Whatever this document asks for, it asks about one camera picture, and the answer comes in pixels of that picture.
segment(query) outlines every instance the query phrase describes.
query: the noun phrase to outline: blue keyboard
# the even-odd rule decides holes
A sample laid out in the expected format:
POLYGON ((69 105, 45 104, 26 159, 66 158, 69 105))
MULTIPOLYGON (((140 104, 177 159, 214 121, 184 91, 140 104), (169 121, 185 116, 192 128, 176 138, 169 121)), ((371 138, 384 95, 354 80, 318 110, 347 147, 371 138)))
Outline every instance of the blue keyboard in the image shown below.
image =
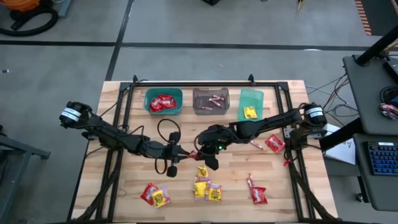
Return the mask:
POLYGON ((368 151, 373 175, 398 176, 398 144, 368 142, 368 151))

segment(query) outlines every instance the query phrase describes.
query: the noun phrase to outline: wooden table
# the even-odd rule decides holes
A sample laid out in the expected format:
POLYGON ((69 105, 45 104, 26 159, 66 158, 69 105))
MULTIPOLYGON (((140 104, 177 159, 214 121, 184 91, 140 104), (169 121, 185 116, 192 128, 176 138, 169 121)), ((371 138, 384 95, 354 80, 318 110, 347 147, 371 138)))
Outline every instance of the wooden table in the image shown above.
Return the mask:
MULTIPOLYGON (((307 92, 302 80, 287 82, 289 83, 293 107, 297 107, 302 102, 308 102, 307 92)), ((119 85, 120 82, 104 83, 97 114, 103 113, 116 102, 119 85)), ((228 87, 228 89, 231 106, 226 115, 197 116, 192 108, 192 88, 182 88, 183 109, 181 114, 166 117, 173 119, 181 127, 180 144, 186 151, 194 150, 193 139, 208 126, 216 123, 227 125, 229 122, 237 121, 241 87, 228 87)), ((263 118, 279 114, 273 87, 253 87, 253 89, 264 92, 263 118)), ((156 128, 157 123, 164 116, 151 116, 143 108, 146 90, 147 88, 144 87, 134 89, 129 115, 130 130, 144 125, 146 136, 164 142, 158 135, 156 128)), ((282 95, 284 111, 287 111, 284 99, 285 97, 282 95)), ((104 115, 103 118, 112 123, 113 116, 114 109, 104 115)), ((169 122, 164 122, 160 126, 160 131, 164 136, 168 136, 170 132, 175 130, 175 126, 169 122)), ((264 145, 264 151, 250 144, 233 144, 217 156, 220 168, 217 171, 209 170, 209 173, 212 182, 222 185, 222 202, 219 203, 193 200, 193 180, 197 173, 197 167, 204 165, 203 161, 192 159, 182 161, 177 164, 178 175, 175 178, 170 178, 166 175, 156 174, 153 159, 124 153, 114 222, 297 221, 289 169, 282 165, 285 162, 282 154, 275 154, 264 143, 271 134, 276 134, 282 138, 282 130, 276 129, 261 134, 256 139, 258 143, 264 145), (267 205, 253 205, 246 183, 249 173, 252 174, 257 186, 267 189, 267 205), (165 207, 156 209, 140 199, 139 196, 148 182, 152 182, 159 187, 166 186, 172 202, 165 207)), ((309 143, 318 145, 316 140, 309 140, 309 143)), ((88 152, 98 147, 98 142, 91 142, 88 152)), ((308 147, 303 151, 303 156, 311 190, 321 204, 337 217, 322 152, 319 149, 308 147)), ((104 149, 91 154, 86 159, 73 209, 73 218, 81 215, 99 192, 105 158, 106 150, 104 149)), ((305 197, 302 192, 300 198, 302 199, 304 214, 307 217, 305 197)), ((105 211, 108 209, 107 204, 105 203, 105 211)))

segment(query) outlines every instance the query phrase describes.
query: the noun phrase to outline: green bin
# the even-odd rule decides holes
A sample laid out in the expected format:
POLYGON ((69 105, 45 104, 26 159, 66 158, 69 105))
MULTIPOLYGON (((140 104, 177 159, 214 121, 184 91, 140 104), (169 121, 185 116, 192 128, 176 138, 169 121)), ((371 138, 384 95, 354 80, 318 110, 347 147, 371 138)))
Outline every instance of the green bin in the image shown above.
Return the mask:
POLYGON ((156 115, 178 115, 181 113, 182 109, 182 90, 179 88, 150 88, 145 93, 144 108, 150 114, 156 115), (161 112, 152 112, 150 110, 151 101, 159 96, 159 94, 170 95, 174 97, 177 104, 177 108, 174 109, 164 109, 161 112))
POLYGON ((259 121, 262 119, 262 102, 264 101, 264 92, 258 90, 243 89, 239 99, 239 121, 259 121), (257 113, 257 119, 246 119, 243 108, 253 106, 257 113))

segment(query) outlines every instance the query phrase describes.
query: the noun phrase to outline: yellow candy wrapper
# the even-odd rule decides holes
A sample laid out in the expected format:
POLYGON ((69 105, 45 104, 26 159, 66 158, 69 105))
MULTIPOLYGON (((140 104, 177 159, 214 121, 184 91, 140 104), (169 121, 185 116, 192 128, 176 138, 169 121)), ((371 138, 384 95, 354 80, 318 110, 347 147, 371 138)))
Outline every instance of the yellow candy wrapper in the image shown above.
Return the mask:
POLYGON ((195 194, 195 200, 201 200, 206 198, 206 190, 209 185, 210 180, 194 183, 193 192, 195 194))
POLYGON ((208 177, 209 176, 209 172, 207 172, 206 167, 198 167, 198 174, 197 177, 198 179, 203 178, 203 177, 208 177))
POLYGON ((246 119, 257 119, 256 109, 253 106, 243 108, 243 112, 246 119))
POLYGON ((165 187, 160 188, 159 190, 156 190, 152 195, 152 199, 154 199, 154 207, 160 208, 163 205, 166 205, 171 202, 169 193, 167 193, 167 190, 165 187))
POLYGON ((210 184, 206 199, 214 201, 214 202, 220 202, 221 201, 221 185, 210 184))

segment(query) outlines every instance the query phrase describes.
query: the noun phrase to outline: gray floor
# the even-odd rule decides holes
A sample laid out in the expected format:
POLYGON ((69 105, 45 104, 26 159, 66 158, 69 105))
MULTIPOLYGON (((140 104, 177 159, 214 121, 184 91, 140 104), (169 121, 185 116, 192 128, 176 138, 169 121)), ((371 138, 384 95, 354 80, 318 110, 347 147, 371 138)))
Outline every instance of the gray floor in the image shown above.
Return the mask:
MULTIPOLYGON (((74 1, 68 17, 34 37, 0 40, 115 42, 128 0, 74 1)), ((354 0, 306 0, 300 13, 296 0, 221 0, 210 7, 199 0, 135 0, 124 42, 369 46, 354 0)), ((40 24, 40 16, 27 26, 40 24)), ((11 24, 0 7, 0 26, 11 24)), ((87 142, 79 131, 59 126, 58 116, 69 100, 96 108, 113 47, 49 47, 0 45, 0 124, 16 140, 52 152, 48 161, 34 158, 19 189, 9 223, 64 221, 87 142)), ((305 80, 326 84, 344 74, 341 59, 352 51, 155 49, 120 50, 112 80, 133 75, 150 80, 305 80)), ((323 88, 332 92, 333 85, 323 88)), ((349 86, 340 92, 355 106, 349 86)), ((329 96, 310 99, 324 104, 329 96)), ((352 111, 340 111, 352 114, 352 111)), ((341 118, 348 123, 355 117, 341 118)), ((327 164, 336 174, 337 164, 327 164)), ((340 218, 359 222, 396 223, 398 213, 377 212, 357 203, 352 177, 330 177, 340 218)))

